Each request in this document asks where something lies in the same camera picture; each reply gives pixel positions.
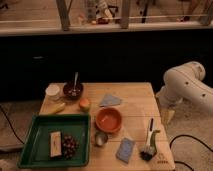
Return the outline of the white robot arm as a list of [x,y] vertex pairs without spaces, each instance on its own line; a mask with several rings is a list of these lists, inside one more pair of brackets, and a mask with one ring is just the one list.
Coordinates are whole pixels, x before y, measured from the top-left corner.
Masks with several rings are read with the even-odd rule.
[[204,66],[196,61],[172,67],[164,73],[164,85],[156,93],[163,125],[171,121],[175,114],[173,107],[184,99],[213,114],[213,88],[202,82],[205,75]]

